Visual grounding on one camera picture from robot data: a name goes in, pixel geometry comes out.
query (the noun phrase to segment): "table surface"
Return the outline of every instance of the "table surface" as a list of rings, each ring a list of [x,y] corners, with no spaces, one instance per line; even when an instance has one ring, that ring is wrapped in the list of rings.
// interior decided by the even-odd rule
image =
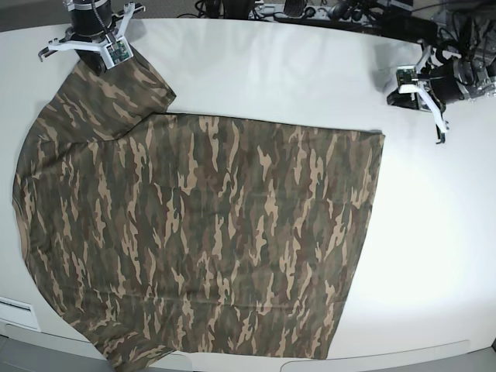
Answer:
[[[43,300],[27,273],[12,208],[22,142],[77,61],[74,52],[56,53],[44,63],[37,59],[38,50],[64,29],[0,33],[0,296],[33,304],[43,332],[84,340]],[[449,107],[451,130],[447,143],[437,146],[429,113],[389,107],[381,91],[394,67],[416,62],[416,45],[331,29],[207,19],[136,20],[128,35],[177,93],[171,112],[386,135],[369,232],[329,358],[463,340],[470,351],[492,344],[493,100]],[[198,355],[196,370],[229,370],[226,360],[237,358]],[[243,360],[258,363],[239,367],[246,370],[278,369],[284,362]]]

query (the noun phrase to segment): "camouflage fabric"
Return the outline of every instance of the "camouflage fabric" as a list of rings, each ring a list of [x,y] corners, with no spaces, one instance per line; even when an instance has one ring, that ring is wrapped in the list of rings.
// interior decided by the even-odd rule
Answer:
[[[384,137],[173,99],[137,54],[100,78],[79,63],[40,113],[13,197],[41,294],[118,371],[173,350],[325,359]]]

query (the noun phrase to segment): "floor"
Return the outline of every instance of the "floor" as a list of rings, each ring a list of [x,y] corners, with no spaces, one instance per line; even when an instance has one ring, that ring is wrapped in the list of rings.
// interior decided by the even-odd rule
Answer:
[[[21,343],[0,336],[0,372],[112,372],[105,360],[96,360]],[[494,372],[496,352],[489,348],[428,363],[380,370],[381,372]],[[162,372],[146,368],[143,372]]]
[[[175,18],[180,14],[195,11],[196,0],[135,0],[146,6],[146,12],[137,18]],[[414,0],[416,8],[439,3],[441,0]],[[121,9],[129,0],[112,0],[114,10]],[[266,3],[282,3],[284,0],[267,0]],[[337,0],[328,0],[329,4]],[[308,0],[319,4],[320,0]],[[426,9],[417,16],[428,18],[437,11]],[[69,18],[61,0],[2,0],[0,4],[0,32],[28,27],[68,23]]]

